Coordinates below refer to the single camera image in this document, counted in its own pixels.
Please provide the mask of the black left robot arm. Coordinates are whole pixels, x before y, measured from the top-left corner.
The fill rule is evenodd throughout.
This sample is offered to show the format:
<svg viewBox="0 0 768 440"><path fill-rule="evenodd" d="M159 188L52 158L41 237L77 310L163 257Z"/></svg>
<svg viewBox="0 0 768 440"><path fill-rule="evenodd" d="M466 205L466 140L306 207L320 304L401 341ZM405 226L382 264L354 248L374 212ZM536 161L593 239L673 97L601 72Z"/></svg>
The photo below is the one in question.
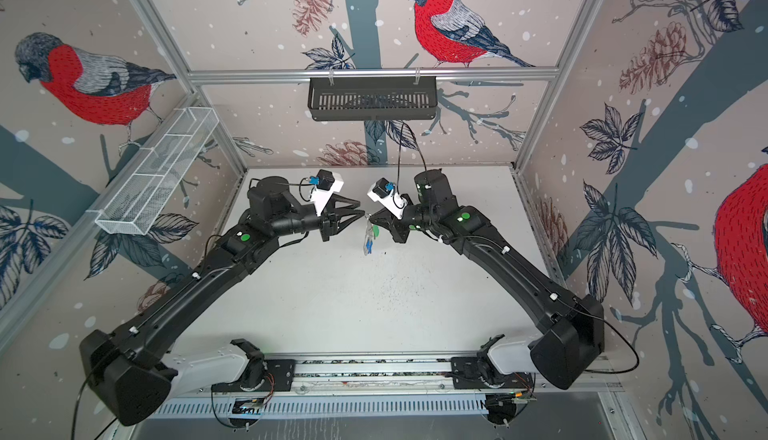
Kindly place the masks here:
<svg viewBox="0 0 768 440"><path fill-rule="evenodd" d="M362 218L359 201L341 196L340 174L322 169L309 183L313 189L302 204L285 178L258 181L238 224L216 239L190 275L125 324L110 333L95 330L80 343L86 387L122 425L136 425L172 396L199 388L275 390L263 352L245 339L187 358L166 353L219 297L277 252L283 236L317 230L328 240Z"/></svg>

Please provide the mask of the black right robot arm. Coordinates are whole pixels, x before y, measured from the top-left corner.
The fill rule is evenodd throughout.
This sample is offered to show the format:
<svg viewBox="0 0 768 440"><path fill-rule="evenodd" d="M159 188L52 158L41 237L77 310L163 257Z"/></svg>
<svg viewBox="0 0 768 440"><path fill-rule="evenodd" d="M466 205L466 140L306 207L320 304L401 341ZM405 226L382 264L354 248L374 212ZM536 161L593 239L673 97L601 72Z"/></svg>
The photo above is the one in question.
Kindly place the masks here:
<svg viewBox="0 0 768 440"><path fill-rule="evenodd" d="M557 284L513 248L484 213L461 205L442 170L426 170L414 181L416 202L384 177L372 184L367 195L382 208L370 217L371 223L388 230L397 243L423 232L485 270L541 333L528 345L536 371L555 387L570 388L604 352L602 304Z"/></svg>

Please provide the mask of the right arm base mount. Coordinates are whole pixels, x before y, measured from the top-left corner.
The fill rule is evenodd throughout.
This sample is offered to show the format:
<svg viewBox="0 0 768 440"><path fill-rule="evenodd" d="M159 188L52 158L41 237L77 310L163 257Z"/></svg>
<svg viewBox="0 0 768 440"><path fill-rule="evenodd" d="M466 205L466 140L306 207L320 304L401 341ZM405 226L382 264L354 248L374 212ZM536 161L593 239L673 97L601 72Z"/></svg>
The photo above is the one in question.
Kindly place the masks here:
<svg viewBox="0 0 768 440"><path fill-rule="evenodd" d="M503 343L504 334L490 337L473 356L452 357L450 370L444 376L453 382L457 390L472 389L520 389L535 390L535 373L513 371L510 366L501 366L508 359L507 351L513 343Z"/></svg>

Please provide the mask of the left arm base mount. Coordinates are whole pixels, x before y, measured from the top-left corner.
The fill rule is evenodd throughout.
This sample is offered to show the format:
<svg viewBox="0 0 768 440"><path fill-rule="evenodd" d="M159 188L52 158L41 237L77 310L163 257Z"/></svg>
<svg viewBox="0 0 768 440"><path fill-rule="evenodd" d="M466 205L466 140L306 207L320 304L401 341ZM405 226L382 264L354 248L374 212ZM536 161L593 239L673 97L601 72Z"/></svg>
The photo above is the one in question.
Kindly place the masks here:
<svg viewBox="0 0 768 440"><path fill-rule="evenodd" d="M253 343L233 339L226 353L236 360L235 368L226 366L227 374L211 386L216 393L288 392L291 390L297 361L268 358Z"/></svg>

